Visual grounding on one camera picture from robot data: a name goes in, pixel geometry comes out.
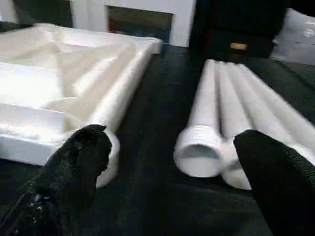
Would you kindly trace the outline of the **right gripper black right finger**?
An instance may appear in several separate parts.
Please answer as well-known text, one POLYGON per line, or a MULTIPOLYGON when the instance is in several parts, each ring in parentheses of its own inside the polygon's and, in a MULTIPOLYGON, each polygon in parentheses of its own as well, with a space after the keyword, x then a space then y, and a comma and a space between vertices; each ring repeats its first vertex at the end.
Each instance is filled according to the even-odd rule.
POLYGON ((254 198, 275 236, 315 234, 315 167, 288 145, 257 130, 233 141, 254 198))

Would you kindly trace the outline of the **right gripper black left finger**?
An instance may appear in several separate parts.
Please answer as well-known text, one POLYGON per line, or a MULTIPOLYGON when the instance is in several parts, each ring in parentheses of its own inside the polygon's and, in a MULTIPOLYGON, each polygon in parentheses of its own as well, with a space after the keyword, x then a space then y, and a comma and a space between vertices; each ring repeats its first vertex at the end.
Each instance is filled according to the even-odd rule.
POLYGON ((112 143, 106 127, 74 132, 39 170, 0 221, 2 236, 74 236, 108 168, 112 143))

